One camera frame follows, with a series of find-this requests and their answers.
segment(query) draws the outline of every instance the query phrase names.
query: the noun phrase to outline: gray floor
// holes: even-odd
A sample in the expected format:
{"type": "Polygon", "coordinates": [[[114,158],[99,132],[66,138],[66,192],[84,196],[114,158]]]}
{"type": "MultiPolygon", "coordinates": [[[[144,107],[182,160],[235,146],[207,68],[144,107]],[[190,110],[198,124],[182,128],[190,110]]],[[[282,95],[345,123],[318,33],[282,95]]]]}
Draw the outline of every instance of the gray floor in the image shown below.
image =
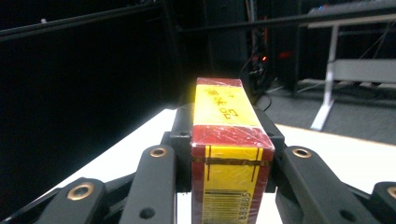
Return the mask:
{"type": "MultiPolygon", "coordinates": [[[[334,87],[335,103],[322,131],[396,145],[396,89],[364,85],[334,87]]],[[[271,102],[265,112],[273,122],[309,129],[322,103],[323,85],[304,81],[298,89],[303,91],[273,87],[257,106],[265,109],[271,102]]]]}

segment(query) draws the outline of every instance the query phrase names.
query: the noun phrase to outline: dark wall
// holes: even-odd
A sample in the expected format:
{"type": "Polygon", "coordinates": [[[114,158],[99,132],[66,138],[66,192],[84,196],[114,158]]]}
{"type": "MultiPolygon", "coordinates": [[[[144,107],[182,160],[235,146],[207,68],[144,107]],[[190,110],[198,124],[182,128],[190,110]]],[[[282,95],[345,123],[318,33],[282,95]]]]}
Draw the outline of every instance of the dark wall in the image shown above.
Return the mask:
{"type": "Polygon", "coordinates": [[[0,220],[174,105],[176,85],[160,10],[0,42],[0,220]]]}

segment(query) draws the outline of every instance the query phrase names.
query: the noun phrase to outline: brass screw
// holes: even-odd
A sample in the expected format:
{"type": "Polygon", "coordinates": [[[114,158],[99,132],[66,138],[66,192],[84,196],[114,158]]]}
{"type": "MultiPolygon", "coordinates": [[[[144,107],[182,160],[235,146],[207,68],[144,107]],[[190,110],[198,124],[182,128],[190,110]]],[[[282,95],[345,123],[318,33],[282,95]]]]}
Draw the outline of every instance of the brass screw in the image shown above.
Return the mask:
{"type": "Polygon", "coordinates": [[[67,199],[72,201],[78,201],[85,199],[93,193],[93,183],[85,182],[72,189],[67,193],[67,199]]]}
{"type": "Polygon", "coordinates": [[[152,157],[162,157],[164,155],[166,155],[167,150],[163,147],[158,147],[158,148],[154,148],[150,151],[150,155],[152,157]]]}
{"type": "Polygon", "coordinates": [[[293,150],[293,154],[297,157],[304,158],[304,159],[310,158],[312,156],[312,154],[308,150],[302,149],[302,148],[295,148],[293,150]]]}

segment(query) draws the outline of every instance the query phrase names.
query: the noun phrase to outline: black cable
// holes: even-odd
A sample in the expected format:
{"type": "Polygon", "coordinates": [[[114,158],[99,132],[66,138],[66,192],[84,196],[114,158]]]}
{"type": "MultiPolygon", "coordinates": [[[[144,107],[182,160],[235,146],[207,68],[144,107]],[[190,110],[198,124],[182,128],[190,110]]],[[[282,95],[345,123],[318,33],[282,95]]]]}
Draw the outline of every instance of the black cable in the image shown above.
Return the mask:
{"type": "Polygon", "coordinates": [[[270,103],[268,104],[267,107],[264,108],[264,110],[263,110],[264,112],[272,105],[272,98],[271,98],[271,96],[270,96],[270,95],[266,95],[266,96],[268,97],[268,100],[269,100],[270,103]]]}

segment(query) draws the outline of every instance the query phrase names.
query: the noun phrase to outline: white table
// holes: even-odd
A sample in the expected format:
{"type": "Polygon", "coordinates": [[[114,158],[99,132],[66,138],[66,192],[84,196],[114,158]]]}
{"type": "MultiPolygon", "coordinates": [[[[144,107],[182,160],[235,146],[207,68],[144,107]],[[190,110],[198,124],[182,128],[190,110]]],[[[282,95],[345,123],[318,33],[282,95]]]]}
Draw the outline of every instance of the white table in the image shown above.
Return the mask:
{"type": "MultiPolygon", "coordinates": [[[[163,132],[171,130],[175,114],[175,110],[165,109],[55,188],[64,187],[80,177],[107,182],[134,173],[143,150],[160,144],[163,132]]],[[[289,146],[315,150],[349,185],[371,193],[377,182],[396,181],[396,146],[282,125],[277,127],[289,146]]],[[[191,223],[190,194],[177,195],[177,214],[177,223],[191,223]]],[[[275,194],[263,195],[257,223],[282,223],[276,209],[275,194]]]]}

